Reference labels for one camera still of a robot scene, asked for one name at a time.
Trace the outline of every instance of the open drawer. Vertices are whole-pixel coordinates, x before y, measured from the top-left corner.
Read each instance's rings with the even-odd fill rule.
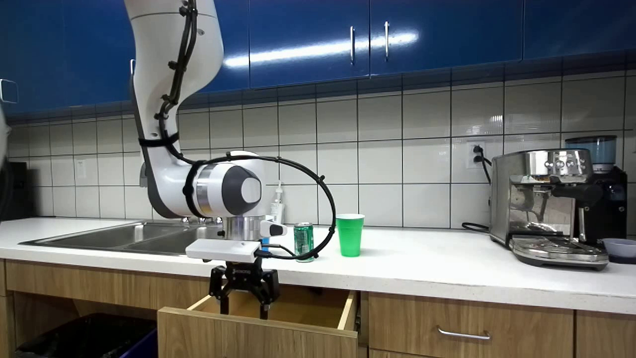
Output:
[[[269,320],[249,292],[231,292],[231,312],[205,296],[189,308],[161,308],[159,356],[223,358],[356,358],[356,294],[281,286]]]

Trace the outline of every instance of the espresso machine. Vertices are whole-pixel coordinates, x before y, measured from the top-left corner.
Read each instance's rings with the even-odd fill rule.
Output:
[[[602,268],[587,212],[602,199],[589,149],[519,151],[493,161],[491,238],[531,264]]]

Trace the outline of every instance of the black cable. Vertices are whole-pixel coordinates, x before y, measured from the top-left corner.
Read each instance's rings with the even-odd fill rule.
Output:
[[[475,145],[475,147],[473,147],[473,155],[475,155],[475,157],[473,157],[473,163],[481,163],[481,169],[483,169],[485,179],[489,181],[489,185],[493,185],[491,173],[489,173],[489,167],[487,167],[487,165],[493,165],[493,163],[491,163],[491,159],[487,159],[487,157],[483,155],[483,147],[481,147],[481,145]],[[491,226],[487,226],[487,224],[469,222],[469,220],[461,222],[461,226],[463,226],[465,230],[479,230],[479,232],[489,232],[489,230],[491,230]]]

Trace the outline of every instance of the cabinet handle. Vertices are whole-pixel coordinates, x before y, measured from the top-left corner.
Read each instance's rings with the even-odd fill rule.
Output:
[[[350,26],[350,41],[352,41],[350,61],[356,63],[356,26]]]
[[[384,59],[390,59],[390,22],[384,22]]]
[[[491,342],[491,336],[487,332],[483,332],[483,334],[463,334],[463,332],[443,330],[442,326],[438,326],[438,332],[442,336],[451,336],[451,338]]]

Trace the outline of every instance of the kitchen counter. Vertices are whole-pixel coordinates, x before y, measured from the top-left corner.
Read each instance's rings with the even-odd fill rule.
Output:
[[[211,266],[183,256],[26,246],[22,240],[129,224],[131,220],[22,218],[0,222],[0,258],[92,268],[209,276]],[[567,310],[636,314],[636,264],[604,270],[519,262],[483,232],[366,228],[364,252],[344,258],[338,238],[310,262],[265,260],[283,284],[328,286],[432,298],[457,298]],[[273,242],[292,246],[290,232]]]

